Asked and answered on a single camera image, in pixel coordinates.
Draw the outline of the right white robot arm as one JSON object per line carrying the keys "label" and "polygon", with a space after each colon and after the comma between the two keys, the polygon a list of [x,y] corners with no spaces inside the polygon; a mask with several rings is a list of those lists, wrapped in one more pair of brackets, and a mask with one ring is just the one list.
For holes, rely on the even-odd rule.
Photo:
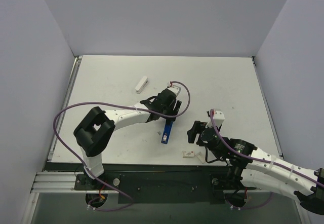
{"label": "right white robot arm", "polygon": [[307,169],[286,162],[255,145],[222,137],[212,124],[195,121],[188,142],[210,151],[225,162],[225,182],[232,188],[264,189],[298,201],[309,212],[323,215],[323,169]]}

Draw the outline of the blue and black stapler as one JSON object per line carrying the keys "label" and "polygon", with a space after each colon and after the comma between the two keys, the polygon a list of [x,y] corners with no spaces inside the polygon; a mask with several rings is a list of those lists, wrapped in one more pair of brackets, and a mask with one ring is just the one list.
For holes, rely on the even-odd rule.
{"label": "blue and black stapler", "polygon": [[162,144],[168,144],[169,138],[171,135],[172,126],[173,126],[173,121],[170,119],[167,119],[165,122],[165,127],[164,127],[164,130],[162,133],[162,137],[161,137]]}

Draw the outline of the white stapler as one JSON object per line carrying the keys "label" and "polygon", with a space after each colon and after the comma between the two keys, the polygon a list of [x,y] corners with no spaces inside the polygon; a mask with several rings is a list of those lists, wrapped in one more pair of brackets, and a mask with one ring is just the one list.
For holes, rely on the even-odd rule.
{"label": "white stapler", "polygon": [[135,92],[140,94],[148,84],[148,77],[143,76],[135,86]]}

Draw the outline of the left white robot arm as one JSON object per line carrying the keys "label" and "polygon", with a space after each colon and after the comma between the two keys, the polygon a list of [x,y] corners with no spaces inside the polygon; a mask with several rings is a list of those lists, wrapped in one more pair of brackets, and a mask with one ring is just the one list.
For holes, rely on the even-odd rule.
{"label": "left white robot arm", "polygon": [[174,108],[181,105],[181,102],[177,101],[179,94],[179,87],[170,86],[158,95],[136,103],[130,109],[102,110],[98,106],[92,108],[73,132],[86,164],[84,171],[87,175],[87,185],[95,190],[103,186],[104,168],[101,153],[106,149],[114,131],[158,120],[160,116],[155,113],[173,115]]}

